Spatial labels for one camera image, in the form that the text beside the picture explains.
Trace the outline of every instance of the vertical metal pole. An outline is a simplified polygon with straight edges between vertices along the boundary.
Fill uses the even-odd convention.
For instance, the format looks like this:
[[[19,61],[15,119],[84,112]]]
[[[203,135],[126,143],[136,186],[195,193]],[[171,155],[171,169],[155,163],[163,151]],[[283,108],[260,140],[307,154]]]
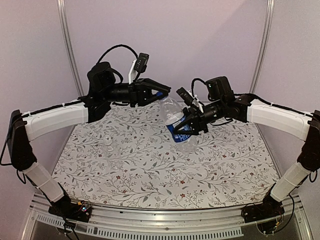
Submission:
[[[67,22],[67,15],[66,15],[66,8],[65,8],[65,1],[64,0],[57,0],[58,4],[58,12],[59,12],[59,17],[60,17],[60,23],[61,23],[61,28],[62,28],[62,33],[63,33],[63,38],[64,38],[64,44],[66,48],[66,52],[68,55],[72,75],[73,75],[73,80],[75,83],[76,90],[78,92],[79,97],[84,96],[84,90],[80,81],[79,77],[79,72],[74,56],[74,51],[72,48],[71,44],[71,38],[69,34],[69,29],[68,29],[68,22]]]
[[[253,94],[256,91],[257,83],[258,83],[260,72],[262,69],[262,64],[264,61],[264,57],[267,49],[267,43],[270,35],[271,23],[272,23],[272,18],[274,14],[274,6],[275,6],[275,0],[268,0],[260,51],[259,51],[256,65],[255,65],[253,78],[252,78],[252,82],[249,90],[251,94]]]

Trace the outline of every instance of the white patterned surface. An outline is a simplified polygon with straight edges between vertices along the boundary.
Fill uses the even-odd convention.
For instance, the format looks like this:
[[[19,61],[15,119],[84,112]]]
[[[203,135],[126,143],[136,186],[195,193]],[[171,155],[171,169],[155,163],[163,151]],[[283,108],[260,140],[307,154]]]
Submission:
[[[278,175],[254,124],[209,126],[185,157],[159,119],[157,104],[112,106],[105,118],[77,125],[53,177],[72,198],[139,208],[210,208],[256,202]],[[110,170],[100,138],[121,147],[123,167]]]

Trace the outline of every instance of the plastic bottle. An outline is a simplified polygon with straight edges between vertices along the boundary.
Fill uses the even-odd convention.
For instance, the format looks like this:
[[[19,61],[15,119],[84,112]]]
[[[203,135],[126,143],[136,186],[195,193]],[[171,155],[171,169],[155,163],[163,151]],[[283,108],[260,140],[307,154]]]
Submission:
[[[164,97],[158,101],[160,106],[160,116],[164,124],[171,132],[173,140],[176,142],[179,150],[186,156],[194,153],[197,148],[197,139],[195,136],[186,134],[174,134],[174,128],[181,123],[186,117],[179,103],[171,97]],[[181,130],[191,130],[189,125],[185,125]]]
[[[106,161],[109,164],[109,167],[112,170],[120,169],[123,165],[123,162],[118,159],[120,155],[120,147],[116,141],[114,141],[110,136],[105,136],[102,139],[101,145],[102,152]]]

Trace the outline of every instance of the blue label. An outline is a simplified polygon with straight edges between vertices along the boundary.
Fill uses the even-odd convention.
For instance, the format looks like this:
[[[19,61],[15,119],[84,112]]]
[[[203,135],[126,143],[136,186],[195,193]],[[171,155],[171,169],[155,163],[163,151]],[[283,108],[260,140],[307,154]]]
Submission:
[[[181,123],[182,121],[184,121],[186,119],[186,116],[183,116],[183,118],[181,118],[179,121],[176,121],[173,124],[167,125],[166,127],[168,128],[168,130],[170,131],[170,133],[172,134],[173,140],[176,143],[181,143],[187,139],[189,139],[191,137],[191,135],[186,135],[186,134],[174,134],[174,129],[175,127]],[[191,127],[189,125],[184,125],[182,128],[180,128],[179,130],[182,131],[190,131]]]

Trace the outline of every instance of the white wall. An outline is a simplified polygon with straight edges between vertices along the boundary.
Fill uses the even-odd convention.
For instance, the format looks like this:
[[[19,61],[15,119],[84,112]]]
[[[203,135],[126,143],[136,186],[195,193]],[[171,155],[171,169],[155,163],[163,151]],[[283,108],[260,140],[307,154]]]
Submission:
[[[277,0],[256,94],[298,110],[320,110],[320,1]],[[296,162],[302,141],[262,127],[284,173]],[[320,239],[320,180],[299,188],[312,233]]]
[[[113,45],[150,55],[146,73],[172,87],[190,88],[193,78],[227,76],[235,92],[247,92],[257,62],[266,0],[68,0],[65,3],[74,55],[87,92],[87,72]],[[105,57],[128,79],[134,56],[116,49]],[[208,91],[197,83],[196,93]]]
[[[13,110],[37,110],[77,98],[56,0],[1,1],[0,142]],[[32,143],[38,161],[52,171],[68,129]],[[9,162],[5,152],[3,162]],[[18,239],[34,189],[11,166],[0,168],[0,239]]]

